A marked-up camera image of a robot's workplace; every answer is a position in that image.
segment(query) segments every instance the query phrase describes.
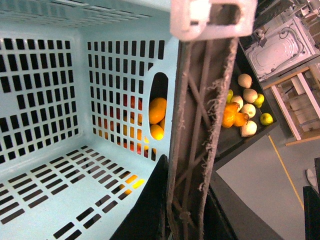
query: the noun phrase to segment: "gray floor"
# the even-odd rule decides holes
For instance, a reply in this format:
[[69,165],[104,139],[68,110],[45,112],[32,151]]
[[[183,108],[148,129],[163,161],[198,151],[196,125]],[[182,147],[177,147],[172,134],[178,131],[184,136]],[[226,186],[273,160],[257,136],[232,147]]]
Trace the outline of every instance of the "gray floor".
[[[320,140],[285,146],[290,134],[279,126],[270,136],[303,202],[305,169],[313,168],[314,158],[320,157]],[[304,210],[267,136],[217,172],[285,240],[305,239]]]

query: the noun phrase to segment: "white machine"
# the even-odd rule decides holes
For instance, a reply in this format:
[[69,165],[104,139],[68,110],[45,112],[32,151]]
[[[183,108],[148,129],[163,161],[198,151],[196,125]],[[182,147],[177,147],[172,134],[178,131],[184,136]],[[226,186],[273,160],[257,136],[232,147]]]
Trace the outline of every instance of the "white machine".
[[260,82],[289,71],[320,53],[298,17],[267,33],[265,38],[267,42],[263,47],[254,43],[245,51]]

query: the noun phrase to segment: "wooden frame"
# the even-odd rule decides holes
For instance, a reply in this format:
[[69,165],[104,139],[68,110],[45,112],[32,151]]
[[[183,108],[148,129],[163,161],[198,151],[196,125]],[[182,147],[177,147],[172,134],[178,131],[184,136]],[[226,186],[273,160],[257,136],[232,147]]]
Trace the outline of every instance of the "wooden frame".
[[282,111],[292,133],[293,133],[293,136],[296,139],[295,141],[287,142],[285,144],[286,146],[291,146],[291,145],[299,144],[299,143],[305,143],[305,142],[312,141],[312,140],[318,140],[318,139],[320,139],[320,129],[315,129],[315,130],[307,131],[307,132],[300,134],[298,131],[298,128],[297,128],[297,123],[295,123],[298,120],[290,115],[285,103],[283,102],[283,100],[282,100],[282,98],[276,88],[276,85],[281,84],[281,83],[297,76],[299,78],[299,81],[301,82],[302,87],[305,90],[305,93],[307,94],[308,98],[310,99],[310,102],[311,102],[313,108],[315,109],[316,114],[320,118],[320,107],[319,107],[314,95],[312,94],[312,92],[308,86],[307,81],[305,80],[305,78],[302,74],[302,73],[310,70],[313,78],[315,79],[317,86],[320,88],[320,81],[319,81],[320,80],[320,73],[318,73],[316,71],[316,68],[317,67],[315,65],[304,67],[304,68],[302,68],[302,69],[300,69],[300,70],[298,70],[288,76],[285,76],[285,77],[283,77],[283,78],[281,78],[281,79],[279,79],[269,85],[266,85],[263,88],[264,90],[271,88],[272,93],[273,93],[278,105],[280,106],[281,111]]

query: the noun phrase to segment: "yellow tape line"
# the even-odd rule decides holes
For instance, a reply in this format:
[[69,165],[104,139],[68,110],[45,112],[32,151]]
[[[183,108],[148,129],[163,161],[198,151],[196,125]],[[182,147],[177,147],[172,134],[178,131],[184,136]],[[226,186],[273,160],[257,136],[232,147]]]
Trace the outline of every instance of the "yellow tape line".
[[280,154],[279,154],[279,152],[278,152],[278,149],[277,149],[274,141],[272,140],[272,138],[271,138],[270,135],[268,135],[268,137],[269,137],[269,140],[270,140],[270,142],[271,142],[271,144],[272,144],[272,146],[273,146],[273,148],[274,148],[275,153],[277,154],[277,156],[278,156],[278,158],[279,158],[279,160],[280,160],[280,163],[281,163],[281,165],[282,165],[282,167],[283,167],[283,170],[284,170],[287,178],[289,179],[289,182],[290,182],[290,184],[291,184],[291,186],[292,186],[292,188],[293,188],[293,191],[294,191],[296,197],[297,197],[298,200],[299,200],[299,203],[300,203],[302,209],[305,210],[304,203],[301,201],[301,198],[300,198],[300,196],[299,196],[299,194],[298,194],[298,191],[297,191],[294,183],[292,182],[292,179],[291,179],[291,177],[290,177],[290,175],[289,175],[289,173],[288,173],[288,170],[287,170],[287,168],[286,168],[286,166],[285,166],[285,164],[284,164],[284,161],[282,161],[282,158],[280,157]]

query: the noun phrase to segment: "plastic crate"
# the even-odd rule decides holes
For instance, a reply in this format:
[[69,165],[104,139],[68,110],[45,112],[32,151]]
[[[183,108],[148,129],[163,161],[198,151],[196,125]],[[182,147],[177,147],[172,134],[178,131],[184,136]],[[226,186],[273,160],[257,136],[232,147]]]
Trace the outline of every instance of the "plastic crate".
[[[115,0],[2,0],[0,21],[0,239],[110,238],[169,155],[170,14]],[[162,140],[150,134],[154,78],[168,85]]]

